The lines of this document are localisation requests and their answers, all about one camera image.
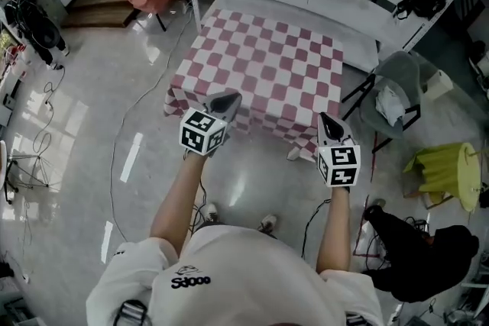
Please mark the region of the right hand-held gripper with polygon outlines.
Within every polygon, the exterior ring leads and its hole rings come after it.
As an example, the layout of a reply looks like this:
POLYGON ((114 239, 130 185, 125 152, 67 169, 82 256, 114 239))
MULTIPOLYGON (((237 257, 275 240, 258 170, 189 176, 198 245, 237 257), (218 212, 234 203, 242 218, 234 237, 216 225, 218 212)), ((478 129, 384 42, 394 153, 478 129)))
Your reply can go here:
POLYGON ((361 148, 352 139, 351 128, 337 117, 318 114, 318 142, 342 141, 318 148, 317 168, 327 187, 355 186, 361 168, 361 148))

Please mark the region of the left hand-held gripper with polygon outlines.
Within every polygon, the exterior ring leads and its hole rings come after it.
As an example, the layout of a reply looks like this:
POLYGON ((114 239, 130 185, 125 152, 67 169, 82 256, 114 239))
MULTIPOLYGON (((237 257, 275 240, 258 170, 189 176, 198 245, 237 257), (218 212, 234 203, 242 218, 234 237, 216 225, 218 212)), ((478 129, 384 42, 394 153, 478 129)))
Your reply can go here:
POLYGON ((218 92, 207 96, 206 112, 189 108, 180 122, 179 144, 200 156, 210 156, 228 139, 228 129, 241 107, 239 92, 218 92))

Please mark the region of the red white checkered tablecloth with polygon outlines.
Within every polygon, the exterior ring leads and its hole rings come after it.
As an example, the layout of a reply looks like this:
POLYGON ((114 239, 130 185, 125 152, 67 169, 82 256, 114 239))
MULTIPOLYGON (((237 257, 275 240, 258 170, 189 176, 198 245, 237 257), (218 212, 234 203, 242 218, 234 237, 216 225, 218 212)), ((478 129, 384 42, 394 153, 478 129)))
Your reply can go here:
POLYGON ((343 45, 302 27, 217 9, 177 68, 164 104, 167 116, 198 108, 218 92, 240 92, 235 126, 253 124, 301 149, 317 146, 317 116, 337 115, 343 45))

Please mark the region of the person's left forearm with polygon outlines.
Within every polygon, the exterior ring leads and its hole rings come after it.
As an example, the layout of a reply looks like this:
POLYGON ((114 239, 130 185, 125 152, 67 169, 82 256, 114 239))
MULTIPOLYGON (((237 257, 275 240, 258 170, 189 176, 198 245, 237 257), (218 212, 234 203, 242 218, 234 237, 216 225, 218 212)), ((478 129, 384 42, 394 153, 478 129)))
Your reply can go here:
POLYGON ((151 225, 150 237, 168 241, 178 256, 189 230, 193 205, 206 160, 207 156, 194 152, 186 156, 151 225))

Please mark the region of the person's right forearm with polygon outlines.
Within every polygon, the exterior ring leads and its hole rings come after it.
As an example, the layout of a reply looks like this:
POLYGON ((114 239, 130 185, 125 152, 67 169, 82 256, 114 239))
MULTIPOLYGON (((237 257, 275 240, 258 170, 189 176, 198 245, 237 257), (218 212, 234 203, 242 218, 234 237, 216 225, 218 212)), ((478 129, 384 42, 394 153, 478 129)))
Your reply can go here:
POLYGON ((325 230, 316 261, 318 274, 326 270, 349 271, 350 202, 349 191, 343 187, 332 189, 325 230))

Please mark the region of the white cloth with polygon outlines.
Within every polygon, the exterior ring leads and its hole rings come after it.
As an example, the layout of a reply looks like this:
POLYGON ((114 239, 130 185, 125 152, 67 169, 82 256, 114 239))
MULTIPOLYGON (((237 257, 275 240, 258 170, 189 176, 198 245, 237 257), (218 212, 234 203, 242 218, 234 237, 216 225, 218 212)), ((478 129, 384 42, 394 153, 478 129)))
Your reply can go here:
POLYGON ((391 127, 405 114, 400 97, 389 86, 384 86, 377 94, 375 108, 391 127))

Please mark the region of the grey chair with black legs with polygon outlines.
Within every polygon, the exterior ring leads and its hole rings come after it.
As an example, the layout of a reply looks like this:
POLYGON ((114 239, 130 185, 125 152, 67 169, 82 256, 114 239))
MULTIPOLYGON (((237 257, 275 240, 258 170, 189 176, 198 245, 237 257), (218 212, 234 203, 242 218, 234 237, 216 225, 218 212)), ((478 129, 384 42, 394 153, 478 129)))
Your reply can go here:
POLYGON ((347 119, 355 110, 361 120, 372 127, 385 139, 376 145, 376 153, 392 140, 403 137, 404 131, 421 118, 419 64, 410 54, 399 51, 381 62, 364 81, 349 92, 341 103, 353 98, 355 101, 343 119, 347 119), (380 112, 379 94, 389 89, 400 98, 400 114, 394 122, 389 122, 380 112))

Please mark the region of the person's right white shoe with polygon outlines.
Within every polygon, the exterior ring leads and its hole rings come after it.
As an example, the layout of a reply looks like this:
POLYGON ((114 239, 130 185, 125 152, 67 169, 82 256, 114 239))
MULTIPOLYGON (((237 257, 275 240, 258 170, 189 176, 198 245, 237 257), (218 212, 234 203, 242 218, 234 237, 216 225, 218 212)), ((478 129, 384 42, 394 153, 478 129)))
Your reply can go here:
POLYGON ((263 234, 272 234, 277 225, 276 215, 267 215, 262 220, 258 227, 258 231, 263 234))

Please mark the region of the white waste bin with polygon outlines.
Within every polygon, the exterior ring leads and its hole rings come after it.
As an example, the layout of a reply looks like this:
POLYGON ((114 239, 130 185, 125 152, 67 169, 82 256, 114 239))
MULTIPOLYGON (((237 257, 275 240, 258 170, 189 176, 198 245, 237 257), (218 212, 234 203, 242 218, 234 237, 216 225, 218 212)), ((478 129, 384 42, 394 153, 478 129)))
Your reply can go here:
POLYGON ((426 83, 424 97, 435 101, 447 92, 453 90, 453 82, 442 70, 438 70, 426 83))

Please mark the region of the yellow-green round stool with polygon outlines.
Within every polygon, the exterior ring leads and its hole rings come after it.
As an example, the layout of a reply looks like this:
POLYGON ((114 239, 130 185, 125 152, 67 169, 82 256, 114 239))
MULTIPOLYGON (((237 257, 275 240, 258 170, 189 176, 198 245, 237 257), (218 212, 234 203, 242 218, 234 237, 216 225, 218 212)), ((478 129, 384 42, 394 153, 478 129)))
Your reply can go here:
POLYGON ((457 199, 461 207, 475 210, 482 189, 478 152, 468 142, 427 147, 416 152, 403 173, 419 173, 423 183, 407 198, 428 197, 426 209, 457 199))

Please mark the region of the wooden platform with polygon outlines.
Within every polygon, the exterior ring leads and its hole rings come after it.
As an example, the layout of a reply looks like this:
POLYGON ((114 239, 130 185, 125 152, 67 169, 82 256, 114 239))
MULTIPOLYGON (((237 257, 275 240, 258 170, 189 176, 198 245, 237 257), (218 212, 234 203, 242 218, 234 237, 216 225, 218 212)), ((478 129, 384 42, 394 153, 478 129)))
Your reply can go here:
POLYGON ((128 0, 73 0, 67 13, 61 23, 62 28, 124 28, 140 11, 128 0))

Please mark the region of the person's white t-shirt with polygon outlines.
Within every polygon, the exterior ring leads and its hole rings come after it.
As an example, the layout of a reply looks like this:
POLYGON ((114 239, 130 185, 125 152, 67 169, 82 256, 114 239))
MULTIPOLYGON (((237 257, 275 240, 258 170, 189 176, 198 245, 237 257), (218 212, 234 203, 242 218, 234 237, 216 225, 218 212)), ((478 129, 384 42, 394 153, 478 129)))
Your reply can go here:
POLYGON ((384 325, 368 276, 317 273, 281 241, 229 225, 198 230, 181 254, 154 237, 122 244, 87 299, 88 326, 112 326, 130 299, 152 326, 384 325))

